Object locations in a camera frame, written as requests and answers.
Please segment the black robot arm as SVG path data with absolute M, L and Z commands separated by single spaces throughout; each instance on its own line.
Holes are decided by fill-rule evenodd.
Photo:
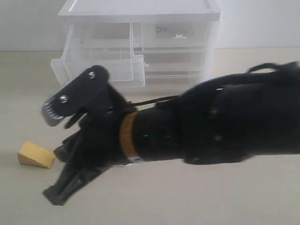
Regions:
M 52 95 L 42 108 L 47 124 L 68 118 L 65 128 L 78 123 L 79 130 L 54 150 L 65 166 L 44 197 L 62 206 L 116 165 L 174 159 L 213 165 L 300 152 L 298 62 L 263 63 L 149 104 L 138 110 L 100 65 Z

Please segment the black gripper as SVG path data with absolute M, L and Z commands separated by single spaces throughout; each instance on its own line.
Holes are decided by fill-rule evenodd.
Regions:
M 65 128 L 79 123 L 79 131 L 53 152 L 66 162 L 56 182 L 43 191 L 55 206 L 63 206 L 77 191 L 105 173 L 113 165 L 139 163 L 130 135 L 134 108 L 110 84 L 78 113 L 70 116 Z

